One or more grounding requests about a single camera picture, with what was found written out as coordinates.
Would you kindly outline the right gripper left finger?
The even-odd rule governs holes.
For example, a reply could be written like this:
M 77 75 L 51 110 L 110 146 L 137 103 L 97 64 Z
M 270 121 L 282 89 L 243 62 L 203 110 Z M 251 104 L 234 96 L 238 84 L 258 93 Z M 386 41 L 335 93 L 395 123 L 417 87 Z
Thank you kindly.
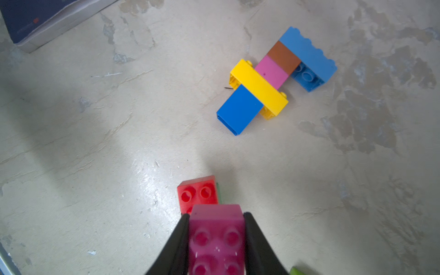
M 183 214 L 146 275 L 187 275 L 189 270 L 189 214 Z

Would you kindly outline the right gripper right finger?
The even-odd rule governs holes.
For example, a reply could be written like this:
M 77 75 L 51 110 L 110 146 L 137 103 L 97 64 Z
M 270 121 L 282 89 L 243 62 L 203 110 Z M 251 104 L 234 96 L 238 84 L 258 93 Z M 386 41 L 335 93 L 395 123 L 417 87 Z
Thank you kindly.
M 245 269 L 247 275 L 288 275 L 250 212 L 245 220 Z

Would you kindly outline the lime green square lego brick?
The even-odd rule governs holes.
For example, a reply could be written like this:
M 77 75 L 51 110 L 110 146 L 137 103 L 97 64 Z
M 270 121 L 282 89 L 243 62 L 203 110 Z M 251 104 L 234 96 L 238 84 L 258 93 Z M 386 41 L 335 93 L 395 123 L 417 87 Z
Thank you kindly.
M 298 270 L 296 267 L 292 267 L 289 274 L 290 275 L 305 275 L 303 272 Z

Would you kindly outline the pink square lego brick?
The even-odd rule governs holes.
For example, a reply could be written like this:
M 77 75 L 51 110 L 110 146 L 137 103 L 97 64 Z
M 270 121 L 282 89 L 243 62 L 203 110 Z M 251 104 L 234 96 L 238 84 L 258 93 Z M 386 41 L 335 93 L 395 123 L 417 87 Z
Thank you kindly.
M 255 70 L 276 90 L 279 90 L 289 78 L 289 74 L 268 55 L 255 66 Z
M 195 205 L 189 220 L 189 274 L 245 273 L 245 220 L 239 205 Z

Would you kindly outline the red long lego brick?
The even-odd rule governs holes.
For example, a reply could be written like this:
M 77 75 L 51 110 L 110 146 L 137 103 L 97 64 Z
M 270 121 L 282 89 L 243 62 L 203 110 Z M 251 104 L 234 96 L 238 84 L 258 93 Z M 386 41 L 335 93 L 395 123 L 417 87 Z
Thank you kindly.
M 178 187 L 181 214 L 191 214 L 194 205 L 219 204 L 214 175 L 183 181 Z

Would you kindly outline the dark blue square lego brick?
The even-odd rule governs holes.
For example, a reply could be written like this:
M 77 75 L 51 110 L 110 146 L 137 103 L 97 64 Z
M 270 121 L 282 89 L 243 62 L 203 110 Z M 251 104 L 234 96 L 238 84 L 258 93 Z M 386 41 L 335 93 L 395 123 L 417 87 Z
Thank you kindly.
M 240 85 L 217 111 L 217 118 L 237 136 L 259 114 L 263 106 L 246 87 Z

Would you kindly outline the light blue long lego brick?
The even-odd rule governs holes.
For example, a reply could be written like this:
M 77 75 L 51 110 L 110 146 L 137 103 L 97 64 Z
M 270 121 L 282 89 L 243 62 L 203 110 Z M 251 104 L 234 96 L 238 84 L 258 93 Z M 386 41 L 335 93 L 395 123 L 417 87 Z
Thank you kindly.
M 327 83 L 338 70 L 332 59 L 324 56 L 321 49 L 315 48 L 310 39 L 301 35 L 299 29 L 289 27 L 280 42 L 296 57 L 300 64 L 290 74 L 307 92 L 312 92 Z

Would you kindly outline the brown square lego brick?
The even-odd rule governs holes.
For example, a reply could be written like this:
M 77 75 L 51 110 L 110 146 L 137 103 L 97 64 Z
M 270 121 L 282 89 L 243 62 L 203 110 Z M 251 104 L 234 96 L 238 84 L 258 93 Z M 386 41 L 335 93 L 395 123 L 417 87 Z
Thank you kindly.
M 268 56 L 288 75 L 301 64 L 301 60 L 281 41 L 277 41 L 268 52 Z

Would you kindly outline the dark green square lego brick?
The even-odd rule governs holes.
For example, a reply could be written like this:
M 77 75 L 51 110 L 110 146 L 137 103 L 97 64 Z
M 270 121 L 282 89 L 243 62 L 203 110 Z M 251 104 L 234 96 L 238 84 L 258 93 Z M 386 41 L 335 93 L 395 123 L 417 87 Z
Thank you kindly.
M 217 199 L 218 199 L 218 203 L 219 203 L 219 204 L 222 204 L 222 197 L 221 197 L 220 184 L 219 184 L 218 182 L 216 182 L 215 186 L 216 186 L 216 190 L 217 190 Z

